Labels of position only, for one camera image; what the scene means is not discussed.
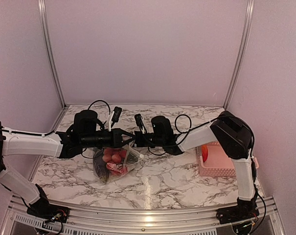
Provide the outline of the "clear zip top bag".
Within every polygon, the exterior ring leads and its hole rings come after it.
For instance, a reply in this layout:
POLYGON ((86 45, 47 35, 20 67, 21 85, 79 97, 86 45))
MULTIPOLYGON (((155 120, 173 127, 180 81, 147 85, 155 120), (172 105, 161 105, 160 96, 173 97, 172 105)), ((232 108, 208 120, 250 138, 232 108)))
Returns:
POLYGON ((92 150, 93 174, 103 184, 124 177, 144 159, 143 154, 129 145, 121 148, 95 147, 92 150))

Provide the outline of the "red orange fake mango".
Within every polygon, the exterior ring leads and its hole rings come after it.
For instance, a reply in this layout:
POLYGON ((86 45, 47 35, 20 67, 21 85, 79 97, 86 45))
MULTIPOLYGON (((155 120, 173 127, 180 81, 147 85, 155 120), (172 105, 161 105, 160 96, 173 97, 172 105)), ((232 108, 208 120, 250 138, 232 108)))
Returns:
POLYGON ((205 163, 208 159, 208 147, 206 144, 201 146, 201 151, 202 151, 202 159, 203 159, 203 162, 205 163))

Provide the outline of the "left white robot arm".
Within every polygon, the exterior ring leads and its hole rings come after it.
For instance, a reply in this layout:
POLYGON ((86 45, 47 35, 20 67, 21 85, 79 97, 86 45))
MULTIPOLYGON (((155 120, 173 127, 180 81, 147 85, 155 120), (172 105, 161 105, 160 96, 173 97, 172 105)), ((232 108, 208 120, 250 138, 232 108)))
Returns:
POLYGON ((5 156, 44 155, 70 159, 85 148, 121 148, 135 140, 135 136, 120 128, 113 128, 119 113, 112 111, 106 123, 92 110, 82 110, 74 116, 73 124, 65 132, 31 133, 5 129, 0 122, 0 184, 21 196, 41 217, 53 214, 53 207, 45 193, 19 172, 4 163, 5 156))

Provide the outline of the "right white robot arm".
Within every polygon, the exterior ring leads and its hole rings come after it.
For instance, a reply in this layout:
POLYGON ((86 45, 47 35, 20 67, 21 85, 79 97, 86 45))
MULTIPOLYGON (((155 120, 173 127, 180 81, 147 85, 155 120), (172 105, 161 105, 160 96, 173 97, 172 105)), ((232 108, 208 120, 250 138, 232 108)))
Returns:
POLYGON ((140 114, 135 115, 136 147, 161 147, 165 153, 180 155, 192 148, 217 141, 225 154, 231 159, 238 183, 238 199, 242 202, 234 207, 234 216, 244 219, 252 212, 251 201, 257 195, 255 186, 256 169, 252 162, 254 134, 240 118, 228 111, 221 112, 216 118, 185 132, 174 133, 171 122, 164 116, 152 118, 153 132, 149 133, 140 114))

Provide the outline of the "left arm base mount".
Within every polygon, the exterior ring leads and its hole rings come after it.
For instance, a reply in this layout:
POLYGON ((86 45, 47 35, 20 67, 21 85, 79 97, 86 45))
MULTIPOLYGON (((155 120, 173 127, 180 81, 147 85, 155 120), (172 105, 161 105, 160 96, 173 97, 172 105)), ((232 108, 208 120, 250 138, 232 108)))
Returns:
POLYGON ((59 220, 62 223, 66 223, 68 219, 69 208, 49 203, 44 190, 38 184, 35 184, 35 186, 39 191, 39 200, 27 206, 27 213, 29 215, 46 219, 49 222, 52 222, 52 218, 55 218, 57 214, 60 214, 61 216, 59 217, 59 220))

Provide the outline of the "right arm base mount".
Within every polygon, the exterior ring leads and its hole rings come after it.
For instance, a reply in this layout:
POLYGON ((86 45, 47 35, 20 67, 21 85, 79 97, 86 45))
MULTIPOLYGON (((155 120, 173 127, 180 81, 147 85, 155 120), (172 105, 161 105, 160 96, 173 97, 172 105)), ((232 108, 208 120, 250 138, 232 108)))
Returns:
POLYGON ((259 216, 256 199, 249 201, 237 198, 237 205, 220 208, 216 211, 216 218, 220 224, 238 222, 259 216))

